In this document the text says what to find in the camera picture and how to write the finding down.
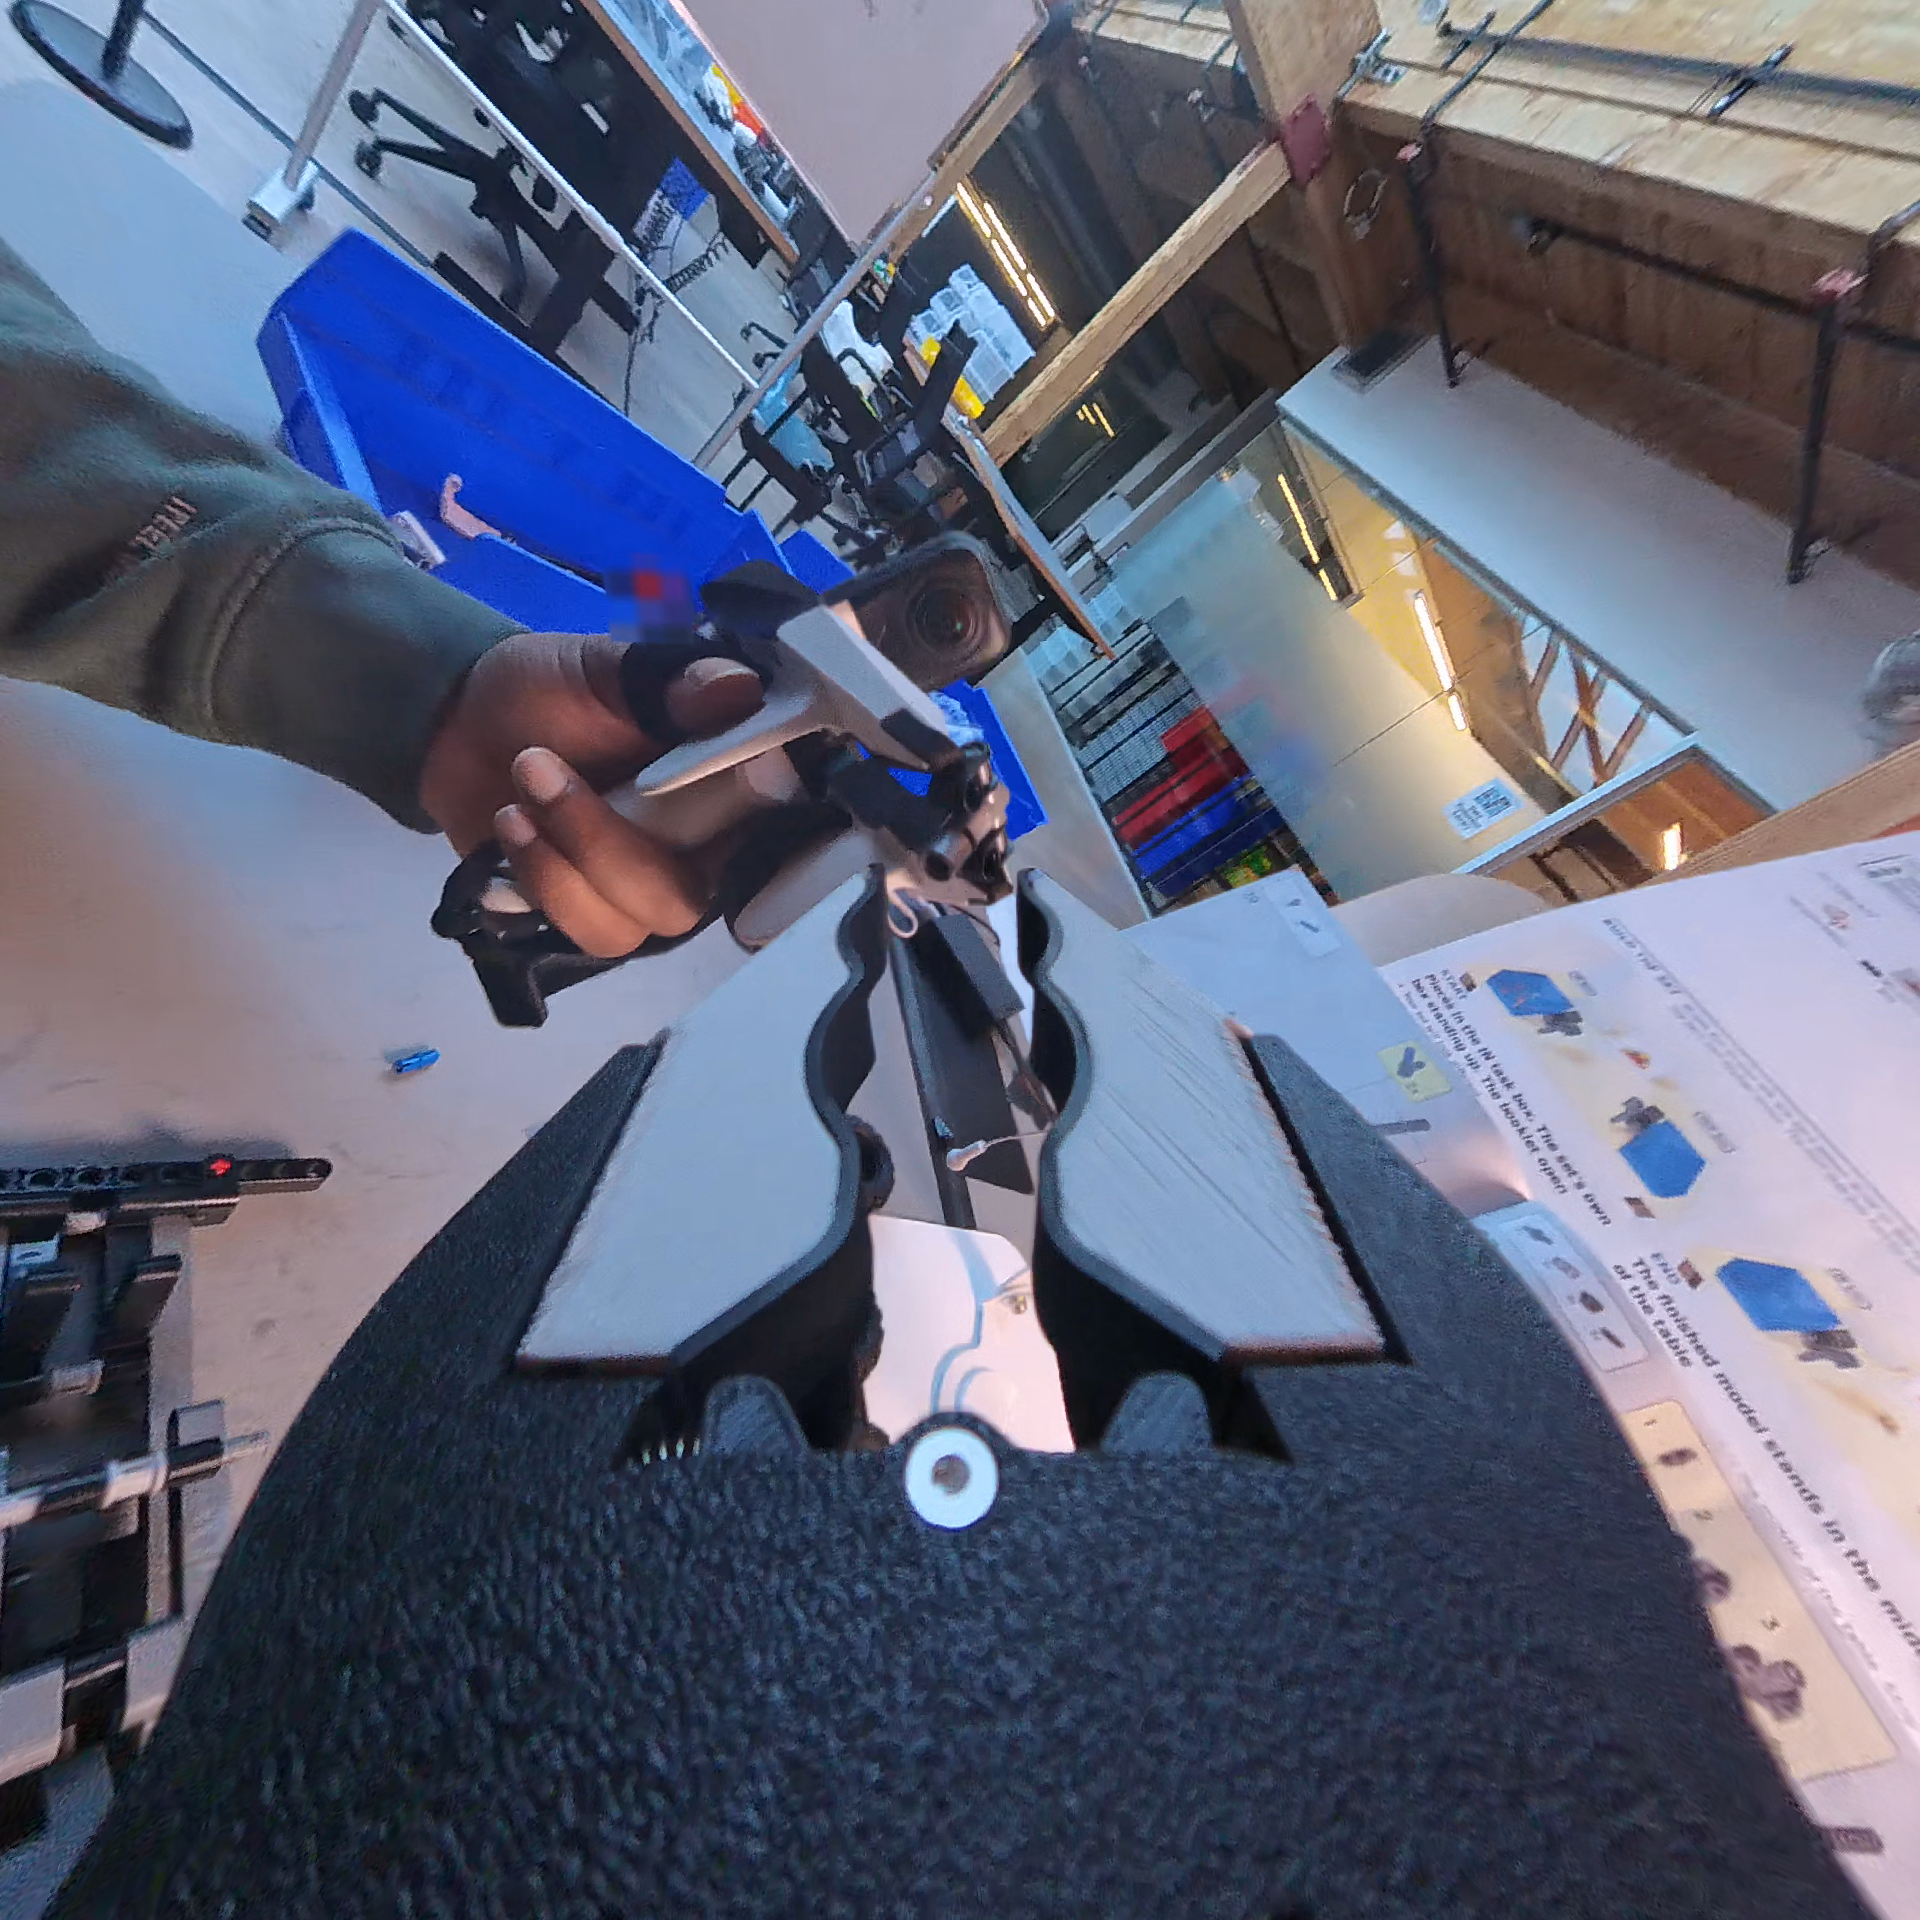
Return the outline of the stack of clear storage boxes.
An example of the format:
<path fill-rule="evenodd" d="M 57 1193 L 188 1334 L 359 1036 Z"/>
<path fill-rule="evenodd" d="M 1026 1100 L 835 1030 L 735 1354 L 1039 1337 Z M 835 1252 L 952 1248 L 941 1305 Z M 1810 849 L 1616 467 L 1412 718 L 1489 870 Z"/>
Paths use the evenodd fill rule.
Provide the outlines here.
<path fill-rule="evenodd" d="M 1012 386 L 1018 376 L 1036 360 L 1016 316 L 970 264 L 960 264 L 949 282 L 938 289 L 929 305 L 905 324 L 905 347 L 932 369 L 940 347 L 964 331 L 975 350 L 967 360 L 954 404 L 972 420 L 979 420 L 995 398 Z"/>

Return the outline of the toy instruction booklet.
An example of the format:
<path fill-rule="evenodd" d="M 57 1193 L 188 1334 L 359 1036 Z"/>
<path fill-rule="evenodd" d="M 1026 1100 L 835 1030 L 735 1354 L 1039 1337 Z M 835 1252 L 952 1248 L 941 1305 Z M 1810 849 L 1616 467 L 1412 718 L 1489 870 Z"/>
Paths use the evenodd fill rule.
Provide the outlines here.
<path fill-rule="evenodd" d="M 1241 1026 L 1287 1043 L 1463 1217 L 1530 1200 L 1517 1152 L 1472 1080 L 1303 871 L 1173 908 L 1127 937 Z"/>

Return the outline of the black pole stand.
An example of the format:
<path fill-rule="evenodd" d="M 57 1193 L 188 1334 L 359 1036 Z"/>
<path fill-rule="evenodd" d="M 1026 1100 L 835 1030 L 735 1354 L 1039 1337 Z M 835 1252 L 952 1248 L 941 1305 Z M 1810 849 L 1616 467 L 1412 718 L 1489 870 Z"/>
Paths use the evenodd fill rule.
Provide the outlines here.
<path fill-rule="evenodd" d="M 124 126 L 172 151 L 195 145 L 193 123 L 177 96 L 132 59 L 147 2 L 117 2 L 107 27 L 96 31 L 57 2 L 11 2 L 10 19 L 24 41 Z"/>

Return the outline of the black office chair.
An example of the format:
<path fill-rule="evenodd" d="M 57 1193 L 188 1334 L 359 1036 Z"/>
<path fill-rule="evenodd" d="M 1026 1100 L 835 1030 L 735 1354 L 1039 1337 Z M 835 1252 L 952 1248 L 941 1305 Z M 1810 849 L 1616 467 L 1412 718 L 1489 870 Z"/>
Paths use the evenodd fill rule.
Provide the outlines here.
<path fill-rule="evenodd" d="M 481 87 L 495 107 L 530 136 L 560 176 L 611 225 L 632 231 L 643 210 L 641 156 L 628 145 L 636 75 L 586 4 L 570 2 L 409 2 L 408 17 Z M 437 257 L 437 271 L 474 298 L 492 321 L 530 347 L 556 356 L 588 305 L 634 331 L 634 305 L 609 289 L 612 255 L 580 212 L 559 215 L 559 180 L 511 143 L 482 148 L 437 126 L 386 89 L 356 89 L 351 113 L 365 129 L 388 113 L 423 143 L 365 137 L 354 166 L 375 179 L 386 158 L 459 179 L 471 188 L 471 218 L 489 227 L 507 255 L 496 295 Z"/>

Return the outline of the grey desk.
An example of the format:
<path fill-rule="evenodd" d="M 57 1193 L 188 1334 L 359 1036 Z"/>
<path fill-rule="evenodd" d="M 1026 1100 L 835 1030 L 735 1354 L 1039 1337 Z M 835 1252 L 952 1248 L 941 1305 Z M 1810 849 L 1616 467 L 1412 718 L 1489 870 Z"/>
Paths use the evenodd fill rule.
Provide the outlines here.
<path fill-rule="evenodd" d="M 13 696 L 4 1036 L 103 1066 L 109 1146 L 309 1126 L 377 1039 L 369 831 L 233 746 Z M 1099 1647 L 1147 1457 L 1018 1457 L 922 1520 L 905 1447 L 820 1451 L 757 1382 L 641 1462 L 636 1377 L 512 1352 L 650 1062 L 625 1047 L 371 1305 L 231 1539 L 145 1756 L 49 1916 L 1173 1916 L 1146 1688 Z"/>

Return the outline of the printed instruction sheet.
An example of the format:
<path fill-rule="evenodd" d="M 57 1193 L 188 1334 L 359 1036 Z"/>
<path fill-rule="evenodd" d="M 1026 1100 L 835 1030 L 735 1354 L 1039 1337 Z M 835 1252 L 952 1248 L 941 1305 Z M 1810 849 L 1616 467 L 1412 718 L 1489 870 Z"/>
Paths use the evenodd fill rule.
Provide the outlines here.
<path fill-rule="evenodd" d="M 1743 1712 L 1915 1916 L 1915 832 L 1551 911 L 1387 985 L 1523 1167 L 1481 1218 L 1680 1536 Z"/>

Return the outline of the small black grey connector assembly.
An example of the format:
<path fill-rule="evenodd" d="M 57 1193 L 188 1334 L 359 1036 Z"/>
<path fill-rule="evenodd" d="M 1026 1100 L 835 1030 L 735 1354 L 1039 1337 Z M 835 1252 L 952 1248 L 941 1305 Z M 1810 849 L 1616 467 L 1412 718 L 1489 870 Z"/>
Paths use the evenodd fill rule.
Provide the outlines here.
<path fill-rule="evenodd" d="M 1009 792 L 986 742 L 962 742 L 913 788 L 903 769 L 827 752 L 824 798 L 851 818 L 848 851 L 891 896 L 993 906 L 1011 894 Z"/>

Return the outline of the pale partition board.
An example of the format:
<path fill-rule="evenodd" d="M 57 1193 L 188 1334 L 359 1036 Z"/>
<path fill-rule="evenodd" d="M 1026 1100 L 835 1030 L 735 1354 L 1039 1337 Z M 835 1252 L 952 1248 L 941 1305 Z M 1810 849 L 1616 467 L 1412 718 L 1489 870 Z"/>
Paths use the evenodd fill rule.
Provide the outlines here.
<path fill-rule="evenodd" d="M 871 242 L 1042 34 L 1042 2 L 687 2 L 833 227 Z"/>

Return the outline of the person's left hand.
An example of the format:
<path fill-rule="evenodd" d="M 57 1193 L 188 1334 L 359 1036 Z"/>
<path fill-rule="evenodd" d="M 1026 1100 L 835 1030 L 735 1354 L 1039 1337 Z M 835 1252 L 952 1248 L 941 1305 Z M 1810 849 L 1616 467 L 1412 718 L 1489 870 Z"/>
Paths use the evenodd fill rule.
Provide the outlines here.
<path fill-rule="evenodd" d="M 522 633 L 467 676 L 423 761 L 418 801 L 458 856 L 496 844 L 514 894 L 595 958 L 704 919 L 716 849 L 672 849 L 609 792 L 666 752 L 634 718 L 611 636 Z"/>

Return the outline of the grey black toy chassis assembly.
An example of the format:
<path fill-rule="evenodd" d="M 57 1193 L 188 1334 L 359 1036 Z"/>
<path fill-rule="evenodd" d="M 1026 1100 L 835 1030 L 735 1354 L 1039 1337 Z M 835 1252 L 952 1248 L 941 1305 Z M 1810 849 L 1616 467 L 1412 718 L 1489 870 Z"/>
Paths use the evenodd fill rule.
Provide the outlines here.
<path fill-rule="evenodd" d="M 193 1231 L 324 1160 L 2 1174 L 4 1916 L 40 1916 L 151 1738 L 268 1446 L 193 1385 Z"/>

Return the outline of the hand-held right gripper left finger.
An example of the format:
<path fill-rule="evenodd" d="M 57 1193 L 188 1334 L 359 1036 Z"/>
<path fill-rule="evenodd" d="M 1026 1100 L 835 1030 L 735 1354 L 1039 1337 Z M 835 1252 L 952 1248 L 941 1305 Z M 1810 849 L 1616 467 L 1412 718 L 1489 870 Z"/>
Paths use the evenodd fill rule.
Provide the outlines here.
<path fill-rule="evenodd" d="M 522 1372 L 689 1368 L 848 1244 L 887 906 L 877 870 L 843 880 L 663 1034 Z"/>

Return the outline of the wooden post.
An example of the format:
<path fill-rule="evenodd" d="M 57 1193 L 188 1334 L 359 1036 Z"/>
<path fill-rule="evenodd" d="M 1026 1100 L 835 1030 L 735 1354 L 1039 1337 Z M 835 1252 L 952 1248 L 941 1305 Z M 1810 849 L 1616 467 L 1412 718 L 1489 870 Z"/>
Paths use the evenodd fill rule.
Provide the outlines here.
<path fill-rule="evenodd" d="M 1392 323 L 1405 215 L 1345 105 L 1381 32 L 1373 2 L 1061 4 L 1009 129 L 1090 290 L 983 419 L 997 467 L 1163 313 L 1151 343 L 1202 400 L 1280 393 Z"/>

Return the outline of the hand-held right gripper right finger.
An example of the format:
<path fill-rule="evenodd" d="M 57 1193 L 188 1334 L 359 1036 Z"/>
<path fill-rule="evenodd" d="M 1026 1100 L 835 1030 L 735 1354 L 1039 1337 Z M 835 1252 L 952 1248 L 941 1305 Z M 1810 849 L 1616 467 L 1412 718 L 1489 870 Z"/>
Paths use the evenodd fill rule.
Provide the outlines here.
<path fill-rule="evenodd" d="M 1227 1016 L 1042 871 L 1018 906 L 1034 1066 L 1065 1036 L 1041 1200 L 1071 1266 L 1211 1363 L 1383 1355 Z"/>

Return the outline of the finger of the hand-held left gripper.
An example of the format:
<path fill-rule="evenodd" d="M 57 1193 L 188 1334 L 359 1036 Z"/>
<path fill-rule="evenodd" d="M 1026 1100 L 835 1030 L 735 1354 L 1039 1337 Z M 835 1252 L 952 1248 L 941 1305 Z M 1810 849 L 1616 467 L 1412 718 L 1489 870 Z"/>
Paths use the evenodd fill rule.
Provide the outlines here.
<path fill-rule="evenodd" d="M 767 879 L 749 879 L 730 911 L 738 950 L 764 950 L 848 880 L 859 880 L 880 852 L 867 831 L 841 831 L 808 849 L 779 852 Z"/>
<path fill-rule="evenodd" d="M 940 770 L 959 755 L 941 708 L 835 608 L 810 608 L 778 631 L 778 743 L 853 742 L 905 770 Z"/>

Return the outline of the metal book stand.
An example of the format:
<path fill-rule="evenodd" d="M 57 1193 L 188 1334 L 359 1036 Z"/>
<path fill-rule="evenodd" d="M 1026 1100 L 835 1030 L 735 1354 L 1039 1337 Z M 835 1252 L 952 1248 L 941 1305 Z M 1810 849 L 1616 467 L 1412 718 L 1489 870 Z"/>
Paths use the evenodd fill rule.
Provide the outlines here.
<path fill-rule="evenodd" d="M 1231 1017 L 1287 1131 L 1364 1303 L 1383 1355 L 1355 1361 L 1211 1363 L 1071 1266 L 1050 1234 L 1041 1167 L 1065 1092 L 1065 1034 L 1025 990 L 1028 1062 L 1052 1119 L 1039 1152 L 1039 1225 L 1028 1252 L 988 1232 L 880 1214 L 874 1224 L 882 1345 L 871 1417 L 890 1439 L 924 1422 L 977 1417 L 1025 1450 L 1071 1451 L 1097 1441 L 1127 1388 L 1147 1375 L 1192 1375 L 1231 1395 L 1267 1370 L 1412 1359 L 1423 1337 L 1465 1378 L 1460 1395 L 1491 1424 L 1521 1426 L 1560 1399 L 1592 1396 L 1547 1311 L 1481 1231 L 1381 1138 L 1287 1043 Z"/>

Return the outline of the wooden-top desk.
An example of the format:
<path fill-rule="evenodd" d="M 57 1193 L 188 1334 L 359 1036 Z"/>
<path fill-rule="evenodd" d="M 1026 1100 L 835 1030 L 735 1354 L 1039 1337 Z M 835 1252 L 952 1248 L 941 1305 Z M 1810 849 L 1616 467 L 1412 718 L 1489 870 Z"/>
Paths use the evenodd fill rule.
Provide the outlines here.
<path fill-rule="evenodd" d="M 1012 491 L 977 420 L 954 404 L 972 340 L 955 331 L 932 369 L 905 347 L 905 324 L 929 286 L 909 271 L 876 274 L 887 258 L 851 264 L 795 316 L 788 336 L 760 323 L 757 388 L 738 398 L 736 468 L 760 467 L 792 496 L 795 523 L 827 522 L 848 558 L 891 558 L 938 532 L 975 532 L 1009 571 L 1023 569 L 1031 603 L 1016 640 L 1071 622 L 1095 647 L 1105 636 L 1068 566 Z"/>

